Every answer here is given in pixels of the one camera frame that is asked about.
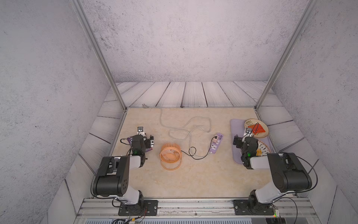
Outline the purple power strip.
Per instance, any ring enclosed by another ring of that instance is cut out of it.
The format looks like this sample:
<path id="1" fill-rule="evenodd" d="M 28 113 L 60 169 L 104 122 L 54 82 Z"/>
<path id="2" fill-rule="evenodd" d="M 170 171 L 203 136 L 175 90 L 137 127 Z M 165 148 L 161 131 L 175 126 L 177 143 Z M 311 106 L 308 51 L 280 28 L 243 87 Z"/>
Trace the purple power strip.
<path id="1" fill-rule="evenodd" d="M 217 133 L 216 135 L 218 135 L 218 139 L 212 139 L 211 140 L 211 144 L 210 144 L 210 148 L 209 148 L 209 153 L 211 154 L 215 154 L 218 149 L 219 149 L 219 146 L 222 142 L 222 139 L 223 139 L 223 135 L 221 133 Z"/>

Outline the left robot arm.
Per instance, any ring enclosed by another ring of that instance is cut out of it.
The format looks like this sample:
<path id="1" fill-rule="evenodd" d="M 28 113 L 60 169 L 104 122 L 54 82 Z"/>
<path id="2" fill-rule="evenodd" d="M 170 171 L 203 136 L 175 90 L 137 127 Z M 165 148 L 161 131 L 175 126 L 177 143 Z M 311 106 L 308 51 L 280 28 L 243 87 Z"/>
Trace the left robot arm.
<path id="1" fill-rule="evenodd" d="M 90 192 L 99 199 L 113 199 L 123 205 L 142 208 L 143 194 L 129 184 L 130 170 L 143 167 L 146 152 L 153 149 L 154 137 L 146 136 L 143 127 L 127 138 L 130 149 L 127 155 L 103 157 L 94 175 Z"/>

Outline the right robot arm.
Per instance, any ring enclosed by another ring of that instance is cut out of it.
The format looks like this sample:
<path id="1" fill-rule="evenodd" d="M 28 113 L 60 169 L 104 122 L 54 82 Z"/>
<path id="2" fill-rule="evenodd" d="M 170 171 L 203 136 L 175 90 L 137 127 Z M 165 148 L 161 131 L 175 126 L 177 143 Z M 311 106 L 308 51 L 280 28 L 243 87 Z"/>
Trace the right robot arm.
<path id="1" fill-rule="evenodd" d="M 294 153 L 258 155 L 259 141 L 252 133 L 234 136 L 233 145 L 241 150 L 241 163 L 248 170 L 267 169 L 272 181 L 251 191 L 251 207 L 270 205 L 288 193 L 306 192 L 315 188 L 308 172 Z"/>

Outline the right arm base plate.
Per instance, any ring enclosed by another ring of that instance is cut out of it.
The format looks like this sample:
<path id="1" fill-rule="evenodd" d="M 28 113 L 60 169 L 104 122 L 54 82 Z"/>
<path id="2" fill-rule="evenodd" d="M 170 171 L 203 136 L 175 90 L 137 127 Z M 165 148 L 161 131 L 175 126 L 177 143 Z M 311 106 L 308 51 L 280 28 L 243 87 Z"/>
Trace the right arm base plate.
<path id="1" fill-rule="evenodd" d="M 234 200 L 233 207 L 235 215 L 273 216 L 275 209 L 273 204 L 262 204 L 249 200 Z"/>

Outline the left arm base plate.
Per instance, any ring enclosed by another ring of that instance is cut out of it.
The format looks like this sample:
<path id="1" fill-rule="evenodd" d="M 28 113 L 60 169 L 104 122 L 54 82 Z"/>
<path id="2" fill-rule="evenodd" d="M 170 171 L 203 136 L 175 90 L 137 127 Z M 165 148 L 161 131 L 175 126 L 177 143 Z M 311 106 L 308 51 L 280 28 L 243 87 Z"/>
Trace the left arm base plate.
<path id="1" fill-rule="evenodd" d="M 156 216 L 158 212 L 158 200 L 139 200 L 137 204 L 127 205 L 121 203 L 119 216 Z"/>

